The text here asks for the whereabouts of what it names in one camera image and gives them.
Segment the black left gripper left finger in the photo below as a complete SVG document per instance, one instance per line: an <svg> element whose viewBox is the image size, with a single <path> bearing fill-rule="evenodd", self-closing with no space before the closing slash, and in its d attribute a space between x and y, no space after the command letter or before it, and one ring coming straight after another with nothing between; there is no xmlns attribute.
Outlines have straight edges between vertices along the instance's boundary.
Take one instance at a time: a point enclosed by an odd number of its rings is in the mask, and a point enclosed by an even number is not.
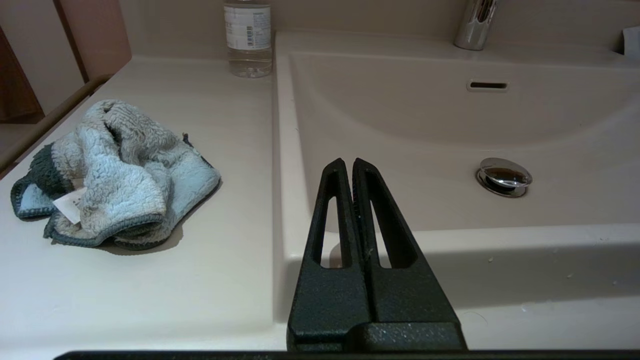
<svg viewBox="0 0 640 360"><path fill-rule="evenodd" d="M329 202L336 200L342 266L322 266ZM371 320L358 225L345 161L324 167L286 324L290 352L342 352L355 326Z"/></svg>

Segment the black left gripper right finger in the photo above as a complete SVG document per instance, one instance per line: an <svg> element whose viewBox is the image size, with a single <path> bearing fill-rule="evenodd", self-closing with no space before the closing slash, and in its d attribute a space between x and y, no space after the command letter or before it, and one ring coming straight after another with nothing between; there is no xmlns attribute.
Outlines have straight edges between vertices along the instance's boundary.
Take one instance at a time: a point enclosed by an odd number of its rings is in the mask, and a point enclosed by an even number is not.
<svg viewBox="0 0 640 360"><path fill-rule="evenodd" d="M466 351L461 323L380 171L352 168L371 321L354 326L357 351Z"/></svg>

